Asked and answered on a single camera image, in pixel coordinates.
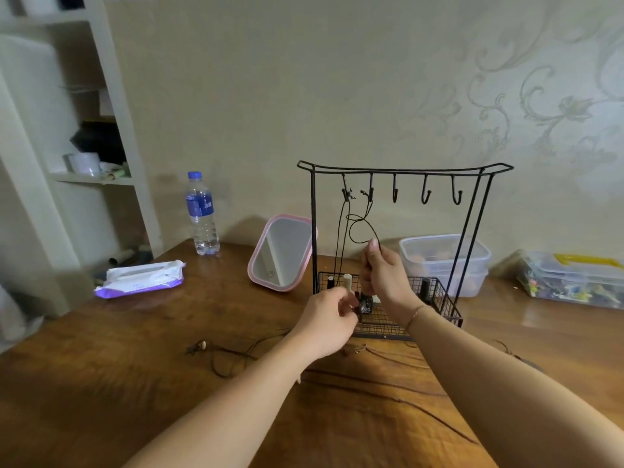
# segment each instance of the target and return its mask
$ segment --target wet wipes package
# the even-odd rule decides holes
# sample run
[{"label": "wet wipes package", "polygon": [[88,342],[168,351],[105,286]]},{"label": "wet wipes package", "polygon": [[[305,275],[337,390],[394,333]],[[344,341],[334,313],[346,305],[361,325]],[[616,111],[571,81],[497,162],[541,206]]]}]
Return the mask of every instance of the wet wipes package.
[{"label": "wet wipes package", "polygon": [[142,266],[114,267],[106,272],[106,282],[95,294],[103,299],[128,296],[179,286],[184,277],[180,260]]}]

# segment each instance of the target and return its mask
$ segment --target bracelet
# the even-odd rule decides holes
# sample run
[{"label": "bracelet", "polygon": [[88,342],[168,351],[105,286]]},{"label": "bracelet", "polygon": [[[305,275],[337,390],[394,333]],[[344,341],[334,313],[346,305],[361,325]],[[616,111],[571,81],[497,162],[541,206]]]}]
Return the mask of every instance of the bracelet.
[{"label": "bracelet", "polygon": [[419,305],[419,306],[416,308],[416,312],[414,312],[414,315],[412,315],[412,317],[410,318],[410,320],[408,320],[408,323],[405,325],[405,331],[406,331],[406,332],[409,332],[410,325],[412,324],[412,322],[414,321],[414,319],[415,319],[415,318],[416,318],[416,316],[418,315],[418,312],[420,312],[420,311],[421,311],[421,309],[422,309],[423,307],[426,307],[426,306],[427,306],[426,304],[423,304],[423,305]]}]

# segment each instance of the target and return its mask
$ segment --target white cabinet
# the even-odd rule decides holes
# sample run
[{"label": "white cabinet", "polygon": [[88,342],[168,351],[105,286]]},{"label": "white cabinet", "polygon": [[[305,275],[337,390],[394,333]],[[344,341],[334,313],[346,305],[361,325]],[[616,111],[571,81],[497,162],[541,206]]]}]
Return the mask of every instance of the white cabinet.
[{"label": "white cabinet", "polygon": [[[0,160],[63,290],[57,314],[92,295],[92,276],[115,253],[145,236],[155,256],[162,252],[104,4],[85,4],[0,17]],[[67,166],[76,152],[70,138],[99,117],[98,88],[110,94],[130,178],[81,176]]]}]

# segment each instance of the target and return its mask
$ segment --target yellow lid handle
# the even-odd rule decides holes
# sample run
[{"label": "yellow lid handle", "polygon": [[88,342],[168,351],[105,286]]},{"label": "yellow lid handle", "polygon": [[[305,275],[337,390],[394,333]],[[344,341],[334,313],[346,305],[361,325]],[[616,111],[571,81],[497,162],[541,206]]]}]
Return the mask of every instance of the yellow lid handle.
[{"label": "yellow lid handle", "polygon": [[553,256],[564,266],[580,263],[582,265],[613,266],[624,269],[620,261],[612,258],[596,258],[595,256],[583,256],[582,254],[554,254]]}]

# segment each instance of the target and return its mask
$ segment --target bottle label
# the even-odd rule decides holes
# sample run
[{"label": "bottle label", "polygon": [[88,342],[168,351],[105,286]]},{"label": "bottle label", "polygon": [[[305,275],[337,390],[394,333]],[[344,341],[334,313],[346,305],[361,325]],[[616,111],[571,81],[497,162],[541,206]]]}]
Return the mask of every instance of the bottle label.
[{"label": "bottle label", "polygon": [[187,195],[187,208],[190,216],[207,216],[215,212],[212,206],[212,196],[206,195]]}]

